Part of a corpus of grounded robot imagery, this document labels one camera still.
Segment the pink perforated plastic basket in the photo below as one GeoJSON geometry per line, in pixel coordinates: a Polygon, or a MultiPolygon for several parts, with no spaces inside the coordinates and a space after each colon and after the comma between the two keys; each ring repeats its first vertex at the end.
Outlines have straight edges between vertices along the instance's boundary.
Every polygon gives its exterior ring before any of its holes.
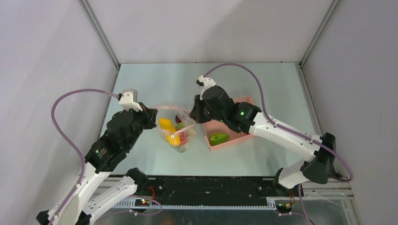
{"type": "Polygon", "coordinates": [[[219,122],[219,121],[215,121],[215,120],[212,120],[210,122],[206,122],[206,123],[202,124],[202,127],[204,129],[205,142],[211,151],[220,150],[220,149],[226,148],[226,147],[232,147],[239,143],[243,143],[243,142],[246,142],[248,140],[255,138],[254,135],[233,132],[225,124],[223,124],[222,122],[219,122]],[[220,143],[217,145],[211,145],[210,136],[214,135],[214,134],[226,134],[229,136],[229,138],[226,142],[223,142],[223,143],[220,143]]]}

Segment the green leafy lettuce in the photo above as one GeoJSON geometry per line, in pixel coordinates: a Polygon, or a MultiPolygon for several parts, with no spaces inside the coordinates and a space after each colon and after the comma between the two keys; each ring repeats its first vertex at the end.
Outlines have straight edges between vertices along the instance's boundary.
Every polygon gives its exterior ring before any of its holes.
{"type": "Polygon", "coordinates": [[[185,128],[185,124],[184,124],[183,122],[180,122],[180,123],[178,123],[178,124],[175,126],[176,131],[178,131],[178,130],[180,130],[180,129],[183,129],[183,128],[185,128]]]}

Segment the clear zip top bag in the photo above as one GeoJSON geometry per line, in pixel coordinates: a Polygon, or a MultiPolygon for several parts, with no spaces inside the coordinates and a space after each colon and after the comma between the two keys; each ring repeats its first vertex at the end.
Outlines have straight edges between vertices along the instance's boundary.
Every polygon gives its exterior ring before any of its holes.
{"type": "Polygon", "coordinates": [[[157,130],[161,138],[175,151],[184,153],[196,136],[195,121],[189,117],[190,110],[172,103],[153,106],[157,130]]]}

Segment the red bell pepper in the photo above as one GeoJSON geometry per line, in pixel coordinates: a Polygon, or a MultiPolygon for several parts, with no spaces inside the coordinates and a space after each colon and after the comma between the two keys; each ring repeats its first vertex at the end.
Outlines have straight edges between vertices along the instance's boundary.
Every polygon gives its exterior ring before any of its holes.
{"type": "Polygon", "coordinates": [[[179,136],[179,140],[180,140],[180,143],[178,146],[183,146],[183,145],[187,144],[188,136],[186,135],[185,132],[179,133],[178,136],[179,136]]]}

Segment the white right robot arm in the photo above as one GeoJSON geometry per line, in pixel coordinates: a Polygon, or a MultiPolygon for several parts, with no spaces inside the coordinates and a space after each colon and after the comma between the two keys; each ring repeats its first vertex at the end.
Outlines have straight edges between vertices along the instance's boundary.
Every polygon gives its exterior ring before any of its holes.
{"type": "Polygon", "coordinates": [[[273,190],[279,196],[287,195],[300,183],[311,181],[326,184],[335,156],[327,150],[333,147],[333,135],[305,137],[279,121],[272,122],[262,110],[248,102],[234,102],[220,86],[207,88],[194,97],[194,107],[189,115],[198,124],[215,120],[231,131],[268,139],[301,156],[297,163],[278,170],[273,190]]]}

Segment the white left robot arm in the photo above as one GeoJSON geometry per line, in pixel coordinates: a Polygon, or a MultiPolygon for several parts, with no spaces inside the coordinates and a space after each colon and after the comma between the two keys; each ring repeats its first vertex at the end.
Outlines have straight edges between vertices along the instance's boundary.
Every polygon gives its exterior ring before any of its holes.
{"type": "Polygon", "coordinates": [[[148,191],[148,176],[138,168],[129,169],[113,187],[92,199],[99,185],[122,162],[139,136],[156,127],[157,109],[123,110],[113,115],[104,134],[84,158],[84,169],[62,200],[51,210],[38,213],[41,225],[92,225],[123,198],[148,191]]]}

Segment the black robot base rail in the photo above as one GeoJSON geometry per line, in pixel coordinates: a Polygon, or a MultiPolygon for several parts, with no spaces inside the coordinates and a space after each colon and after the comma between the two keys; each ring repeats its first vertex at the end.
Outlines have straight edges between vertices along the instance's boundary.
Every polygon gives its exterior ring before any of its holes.
{"type": "Polygon", "coordinates": [[[154,197],[163,208],[193,209],[266,209],[275,208],[275,200],[298,200],[303,190],[279,191],[271,177],[149,176],[137,194],[129,194],[117,205],[144,209],[156,207],[138,196],[154,197]]]}

